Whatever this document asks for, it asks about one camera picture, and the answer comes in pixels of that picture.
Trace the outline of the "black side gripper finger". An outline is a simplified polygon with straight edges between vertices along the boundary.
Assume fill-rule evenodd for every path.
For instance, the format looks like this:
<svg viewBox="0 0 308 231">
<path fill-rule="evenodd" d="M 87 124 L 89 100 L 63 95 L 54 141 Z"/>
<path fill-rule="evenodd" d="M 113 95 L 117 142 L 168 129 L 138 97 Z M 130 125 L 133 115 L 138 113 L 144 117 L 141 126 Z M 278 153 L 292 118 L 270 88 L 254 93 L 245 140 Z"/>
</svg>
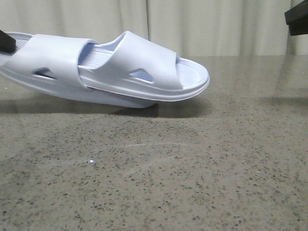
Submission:
<svg viewBox="0 0 308 231">
<path fill-rule="evenodd" d="M 14 54 L 16 52 L 16 39 L 9 33 L 0 31 L 0 52 Z"/>
</svg>

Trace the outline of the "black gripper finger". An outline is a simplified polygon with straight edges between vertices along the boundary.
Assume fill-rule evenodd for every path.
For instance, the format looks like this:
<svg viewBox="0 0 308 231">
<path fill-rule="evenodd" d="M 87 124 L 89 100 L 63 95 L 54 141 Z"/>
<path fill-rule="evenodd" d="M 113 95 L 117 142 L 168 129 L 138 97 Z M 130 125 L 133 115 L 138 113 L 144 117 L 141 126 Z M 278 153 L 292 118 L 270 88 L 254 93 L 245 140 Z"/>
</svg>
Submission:
<svg viewBox="0 0 308 231">
<path fill-rule="evenodd" d="M 308 5 L 299 4 L 284 13 L 291 36 L 308 33 Z"/>
</svg>

